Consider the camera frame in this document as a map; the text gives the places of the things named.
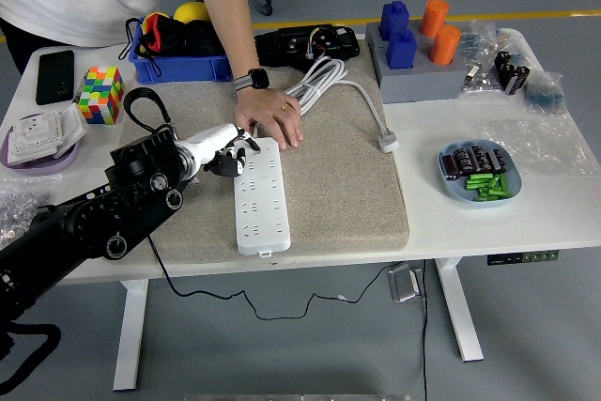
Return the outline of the person's left hand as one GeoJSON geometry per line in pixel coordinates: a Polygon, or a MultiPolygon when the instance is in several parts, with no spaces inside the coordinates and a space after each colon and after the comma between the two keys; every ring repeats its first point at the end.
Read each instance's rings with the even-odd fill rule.
{"type": "Polygon", "coordinates": [[[280,149],[298,147],[303,140],[301,106],[286,93],[275,89],[247,87],[236,94],[236,124],[251,132],[255,125],[263,126],[280,149]]]}

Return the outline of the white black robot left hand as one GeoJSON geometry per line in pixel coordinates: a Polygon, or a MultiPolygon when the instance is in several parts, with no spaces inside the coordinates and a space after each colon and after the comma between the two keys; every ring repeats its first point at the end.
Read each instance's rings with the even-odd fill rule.
{"type": "Polygon", "coordinates": [[[246,130],[231,123],[177,141],[184,163],[182,179],[192,179],[200,170],[222,177],[240,176],[246,163],[246,151],[242,147],[236,150],[234,144],[238,140],[246,142],[253,151],[261,152],[258,143],[246,130]]]}

